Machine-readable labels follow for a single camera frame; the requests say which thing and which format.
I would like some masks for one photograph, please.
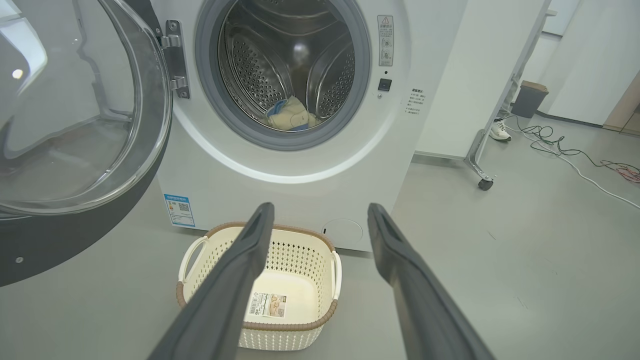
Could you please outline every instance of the trash bin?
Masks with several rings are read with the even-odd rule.
[[[520,85],[518,98],[511,108],[511,113],[532,118],[547,94],[549,94],[549,90],[545,85],[523,81]]]

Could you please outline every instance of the barcode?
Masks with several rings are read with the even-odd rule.
[[[253,297],[251,300],[251,307],[249,308],[249,313],[253,315],[257,315],[255,313],[255,308],[258,307],[258,297]]]

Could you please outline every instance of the white sneaker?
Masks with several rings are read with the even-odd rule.
[[[504,127],[504,121],[494,121],[491,124],[491,129],[489,130],[489,136],[498,140],[498,141],[511,141],[511,135],[507,133],[507,129]]]

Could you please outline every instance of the yellow cloth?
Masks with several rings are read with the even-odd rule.
[[[267,121],[271,127],[279,130],[291,130],[304,124],[308,124],[311,128],[320,123],[295,96],[288,98],[287,103],[280,109],[280,113],[270,116]]]

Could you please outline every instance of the front-loading washing machine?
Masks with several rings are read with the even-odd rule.
[[[153,6],[180,31],[188,81],[158,172],[172,224],[272,202],[276,223],[371,250],[367,206],[393,208],[466,1]]]

